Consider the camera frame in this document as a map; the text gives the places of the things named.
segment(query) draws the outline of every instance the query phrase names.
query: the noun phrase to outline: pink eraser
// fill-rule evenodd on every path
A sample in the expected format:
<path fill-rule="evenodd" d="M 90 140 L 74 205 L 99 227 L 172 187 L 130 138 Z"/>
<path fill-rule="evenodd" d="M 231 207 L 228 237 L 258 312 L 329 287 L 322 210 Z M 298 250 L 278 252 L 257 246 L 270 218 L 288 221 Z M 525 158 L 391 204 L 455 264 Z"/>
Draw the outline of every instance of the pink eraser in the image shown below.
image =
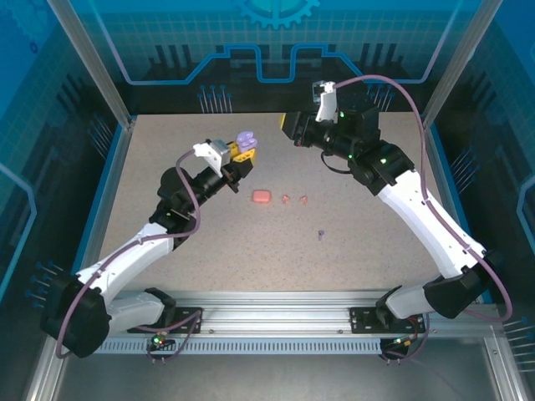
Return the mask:
<path fill-rule="evenodd" d="M 269 203 L 271 200 L 270 190 L 254 190 L 252 192 L 252 201 L 256 203 Z"/>

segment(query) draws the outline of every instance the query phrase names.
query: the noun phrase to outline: purple cable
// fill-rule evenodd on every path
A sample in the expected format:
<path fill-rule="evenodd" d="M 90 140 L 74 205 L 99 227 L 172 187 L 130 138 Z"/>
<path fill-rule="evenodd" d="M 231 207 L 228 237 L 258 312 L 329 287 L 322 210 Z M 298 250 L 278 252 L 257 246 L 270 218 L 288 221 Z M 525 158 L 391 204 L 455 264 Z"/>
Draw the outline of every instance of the purple cable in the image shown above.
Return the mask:
<path fill-rule="evenodd" d="M 401 94 L 403 94 L 405 99 L 407 99 L 407 102 L 409 102 L 410 108 L 412 109 L 413 113 L 415 114 L 416 123 L 418 124 L 418 130 L 420 131 L 420 142 L 421 142 L 420 188 L 421 188 L 421 194 L 422 194 L 423 200 L 424 200 L 425 204 L 427 205 L 427 207 L 429 208 L 429 210 L 431 211 L 431 213 L 433 214 L 433 216 L 435 216 L 435 218 L 451 234 L 451 236 L 453 236 L 453 238 L 455 238 L 455 240 L 470 255 L 472 255 L 479 262 L 479 264 L 481 266 L 483 266 L 485 271 L 488 273 L 488 275 L 491 277 L 491 279 L 495 282 L 496 286 L 500 290 L 500 293 L 502 294 L 503 300 L 504 300 L 505 305 L 506 305 L 506 313 L 505 313 L 505 316 L 503 316 L 503 317 L 485 316 L 485 315 L 481 315 L 480 313 L 469 311 L 469 310 L 465 310 L 464 312 L 468 313 L 469 315 L 472 315 L 474 317 L 478 317 L 480 319 L 487 320 L 487 321 L 490 321 L 490 322 L 505 322 L 505 321 L 509 320 L 511 318 L 511 316 L 512 316 L 511 297 L 509 297 L 507 289 L 503 285 L 502 280 L 500 280 L 500 277 L 498 277 L 498 275 L 492 270 L 492 268 L 489 266 L 489 264 L 482 257 L 477 255 L 477 253 L 475 251 L 473 251 L 468 246 L 468 244 L 462 239 L 462 237 L 459 236 L 450 227 L 450 225 L 442 218 L 442 216 L 439 214 L 439 212 L 436 211 L 435 207 L 431 204 L 429 199 L 425 197 L 425 195 L 427 194 L 427 185 L 425 184 L 425 164 L 424 164 L 425 155 L 426 155 L 426 152 L 425 152 L 425 130 L 424 130 L 424 125 L 423 125 L 423 123 L 421 121 L 420 112 L 418 111 L 418 108 L 416 107 L 415 101 L 410 97 L 409 92 L 407 92 L 405 88 L 403 88 L 400 84 L 395 82 L 393 79 L 390 79 L 390 78 L 385 77 L 383 75 L 376 75 L 376 74 L 362 75 L 360 77 L 354 77 L 354 78 L 351 78 L 351 79 L 347 79 L 345 81 L 338 82 L 334 86 L 334 88 L 335 89 L 342 88 L 342 87 L 344 87 L 346 85 L 353 84 L 353 83 L 359 82 L 359 81 L 364 81 L 366 79 L 377 79 L 379 81 L 383 81 L 383 82 L 386 82 L 387 84 L 392 85 L 394 88 L 398 89 L 401 92 Z"/>
<path fill-rule="evenodd" d="M 187 179 L 181 170 L 181 162 L 184 161 L 184 159 L 186 159 L 187 157 L 190 157 L 191 155 L 194 155 L 194 154 L 195 154 L 195 151 L 190 150 L 186 152 L 184 155 L 182 155 L 181 157 L 179 157 L 178 160 L 176 161 L 176 173 L 181 179 L 182 184 L 184 185 L 184 188 L 186 188 L 186 192 L 190 196 L 191 203 L 193 203 L 193 207 L 195 209 L 196 221 L 195 221 L 195 225 L 193 226 L 193 228 L 189 230 L 188 232 L 180 232 L 177 234 L 159 234 L 157 236 L 145 236 L 143 238 L 140 238 L 139 241 L 132 241 L 131 243 L 126 244 L 125 246 L 123 246 L 122 248 L 120 248 L 119 250 L 111 254 L 111 256 L 108 259 L 106 259 L 106 261 L 102 264 L 102 266 L 100 266 L 100 268 L 96 270 L 91 276 L 91 278 L 84 284 L 82 289 L 74 298 L 73 302 L 70 304 L 69 310 L 67 311 L 67 313 L 65 313 L 65 318 L 63 322 L 61 323 L 61 328 L 59 329 L 59 334 L 58 334 L 58 341 L 56 343 L 56 357 L 60 359 L 64 359 L 71 354 L 70 351 L 67 353 L 61 353 L 61 347 L 63 346 L 63 343 L 64 343 L 65 333 L 67 332 L 67 326 L 69 325 L 70 319 L 73 316 L 74 310 L 78 306 L 80 300 L 82 299 L 84 294 L 87 292 L 91 284 L 93 284 L 100 277 L 100 274 L 108 268 L 108 266 L 111 264 L 112 261 L 117 259 L 119 256 L 121 256 L 123 253 L 133 248 L 134 246 L 142 246 L 143 242 L 145 241 L 162 240 L 166 238 L 182 238 L 184 236 L 191 236 L 199 230 L 199 225 L 201 224 L 201 209 L 199 207 L 199 202 L 197 201 L 197 198 L 195 196 L 195 193 L 193 192 L 193 189 L 191 188 L 190 184 L 187 182 Z M 166 331 L 167 329 L 169 328 L 164 327 L 164 328 L 158 329 L 158 331 Z"/>
<path fill-rule="evenodd" d="M 424 346 L 427 343 L 427 340 L 429 339 L 429 331 L 431 330 L 431 320 L 429 318 L 429 313 L 425 314 L 425 328 L 426 330 L 424 333 L 424 337 L 421 339 L 420 345 L 411 355 L 403 357 L 405 361 L 410 361 L 411 359 L 414 359 L 415 356 L 421 353 L 421 350 L 424 349 Z"/>
<path fill-rule="evenodd" d="M 178 322 L 178 323 L 173 324 L 172 326 L 166 327 L 166 329 L 163 329 L 163 328 L 154 329 L 154 328 L 145 327 L 145 326 L 138 326 L 137 328 L 139 328 L 140 330 L 145 330 L 146 332 L 170 331 L 170 330 L 173 330 L 173 329 L 175 329 L 177 327 L 185 325 L 191 319 L 195 318 L 195 321 L 193 322 L 193 324 L 191 325 L 190 329 L 188 330 L 186 338 L 184 338 L 184 341 L 182 342 L 180 347 L 175 351 L 175 353 L 173 353 L 169 357 L 166 357 L 166 358 L 162 357 L 162 359 L 161 359 L 162 362 L 171 361 L 172 359 L 175 359 L 176 357 L 178 357 L 180 355 L 180 353 L 182 352 L 182 350 L 184 349 L 184 347 L 186 346 L 187 341 L 190 339 L 190 336 L 193 333 L 193 330 L 195 330 L 195 326 L 197 325 L 197 322 L 199 322 L 199 317 L 200 316 L 201 316 L 201 311 L 197 311 L 197 312 L 193 313 L 192 315 L 188 316 L 187 318 L 185 318 L 184 320 L 182 320 L 181 322 Z M 152 360 L 153 362 L 159 360 L 158 358 L 154 358 L 152 356 L 152 354 L 150 353 L 150 350 L 148 350 L 148 349 L 147 349 L 147 358 Z"/>
<path fill-rule="evenodd" d="M 387 351 L 386 353 L 389 353 L 390 355 L 394 355 L 395 357 L 398 357 L 400 361 L 406 361 L 408 360 L 407 358 L 403 358 L 404 355 L 402 353 L 397 353 L 395 351 Z M 385 357 L 384 355 L 380 355 L 385 361 L 388 361 L 388 358 Z M 419 361 L 418 359 L 412 359 L 412 362 L 413 363 L 416 363 L 418 365 L 420 365 L 421 367 L 427 369 L 427 370 L 430 370 L 432 371 L 436 376 L 438 376 L 449 388 L 451 388 L 451 390 L 453 390 L 453 392 L 455 394 L 457 394 L 461 399 L 466 399 L 466 397 L 464 396 L 463 393 L 461 393 L 461 391 L 459 391 L 446 377 L 444 377 L 442 375 L 442 373 L 440 373 L 438 370 L 436 370 L 433 366 L 431 366 L 430 364 L 428 363 L 423 363 L 421 361 Z"/>

